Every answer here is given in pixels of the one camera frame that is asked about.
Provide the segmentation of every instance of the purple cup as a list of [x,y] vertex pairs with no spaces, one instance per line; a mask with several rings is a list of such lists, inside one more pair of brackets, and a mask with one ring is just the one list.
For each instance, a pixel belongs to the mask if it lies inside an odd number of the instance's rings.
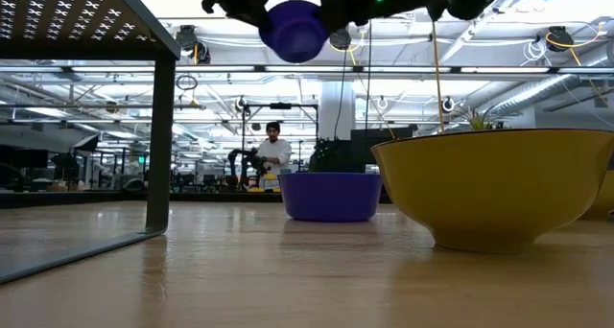
[[272,29],[260,28],[260,38],[287,62],[313,59],[329,36],[317,17],[318,12],[319,6],[311,2],[282,2],[269,11]]
[[375,215],[382,179],[376,174],[298,173],[279,175],[279,186],[292,219],[351,223]]

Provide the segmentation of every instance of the ceiling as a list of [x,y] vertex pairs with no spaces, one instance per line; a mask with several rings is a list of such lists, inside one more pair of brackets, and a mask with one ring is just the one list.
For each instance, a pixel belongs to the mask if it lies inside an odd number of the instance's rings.
[[[223,11],[216,9],[214,14],[206,14],[201,9],[201,0],[142,0],[152,13],[160,19],[170,33],[174,33],[181,25],[195,25],[198,36],[205,42],[211,54],[211,65],[252,65],[252,64],[287,64],[264,46],[257,30],[247,24],[224,17]],[[268,8],[286,0],[270,0]],[[318,3],[319,0],[308,0]],[[604,45],[614,31],[614,10],[611,5],[614,0],[498,0],[493,7],[502,7],[498,12],[492,8],[486,9],[484,15],[477,20],[462,21],[445,14],[437,23],[437,46],[439,56],[444,65],[494,65],[494,66],[535,66],[548,65],[547,58],[553,65],[570,65],[572,57],[569,51],[554,53],[540,51],[544,44],[543,35],[549,26],[565,26],[576,43],[591,41],[602,22],[599,37],[586,46],[577,48],[580,58],[595,48]],[[372,65],[433,65],[434,46],[429,40],[432,25],[425,11],[416,10],[396,15],[390,19],[376,19],[370,24],[371,39],[368,38],[367,27],[358,28],[350,25],[349,31],[353,37],[351,56],[343,63],[344,53],[336,51],[328,44],[324,45],[320,54],[306,65],[369,65],[369,52]],[[532,45],[535,36],[541,34],[541,45]],[[3,61],[4,65],[33,65],[28,61]],[[134,63],[122,61],[57,61],[57,65],[134,65],[151,64],[147,62]],[[321,95],[321,84],[325,81],[340,81],[339,73],[311,74],[308,72],[268,74],[268,73],[200,73],[195,75],[200,81],[194,91],[182,92],[176,89],[176,105],[188,105],[191,101],[201,108],[184,108],[176,110],[175,118],[183,121],[202,121],[202,123],[176,123],[177,143],[180,149],[190,152],[207,152],[208,160],[220,160],[232,148],[240,147],[241,129],[240,114],[235,109],[238,98],[252,104],[269,104],[286,102],[296,104],[317,104]],[[6,104],[45,103],[65,104],[67,98],[79,97],[77,104],[100,105],[115,102],[120,105],[150,105],[152,102],[151,74],[117,74],[106,73],[80,74],[80,82],[70,82],[66,78],[52,74],[13,74],[13,80],[19,80],[28,86],[35,86],[42,92],[38,95],[21,96],[19,94],[0,94],[0,101]],[[356,95],[356,112],[358,118],[364,118],[366,91],[364,82],[366,76],[360,78],[347,76],[352,81],[352,89]],[[481,76],[473,75],[462,79],[448,79],[441,82],[441,93],[450,96],[457,102],[464,102],[477,107],[480,104],[500,95],[507,90],[531,79],[514,76]],[[14,82],[7,86],[14,89]],[[437,84],[433,75],[424,77],[384,75],[370,82],[369,96],[384,100],[376,108],[369,109],[368,119],[386,120],[424,120],[437,119]],[[549,105],[556,105],[569,100],[567,94],[552,97],[539,108],[543,110]],[[593,107],[591,102],[574,107],[574,113],[582,114],[582,118],[592,118],[589,113]],[[35,110],[20,111],[22,118],[58,118],[43,110],[46,114]],[[121,109],[118,113],[109,113],[103,109],[83,110],[65,109],[63,113],[74,116],[75,119],[135,119],[151,116],[151,110],[137,107]],[[600,111],[600,116],[614,122],[614,114]],[[223,125],[222,120],[230,121]],[[302,144],[302,151],[309,153],[313,148],[315,126],[310,116],[300,109],[269,110],[262,109],[253,121],[265,123],[269,120],[294,121],[284,125],[283,137],[296,141],[307,140]],[[113,129],[123,132],[110,135],[110,139],[127,140],[147,139],[149,126],[147,124],[129,124],[121,128],[104,123],[82,123],[90,129]],[[421,130],[429,130],[432,126],[422,126]],[[262,130],[252,131],[248,128],[248,141],[257,144],[264,139]]]

